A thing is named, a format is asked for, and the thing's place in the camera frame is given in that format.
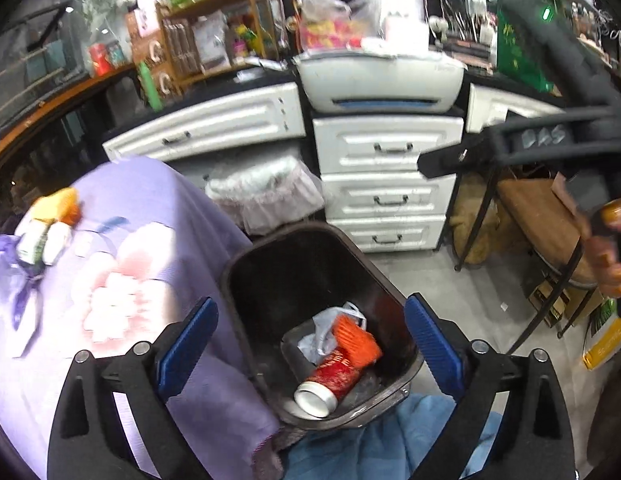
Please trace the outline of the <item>right hand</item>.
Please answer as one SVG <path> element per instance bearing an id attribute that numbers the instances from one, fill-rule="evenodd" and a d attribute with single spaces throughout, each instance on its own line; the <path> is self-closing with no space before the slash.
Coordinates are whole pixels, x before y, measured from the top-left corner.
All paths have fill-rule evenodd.
<path id="1" fill-rule="evenodd" d="M 580 214 L 579 222 L 584 256 L 603 296 L 621 298 L 621 261 L 617 244 L 609 238 L 591 234 L 588 218 Z M 621 232 L 621 198 L 603 208 L 603 221 L 609 228 Z"/>

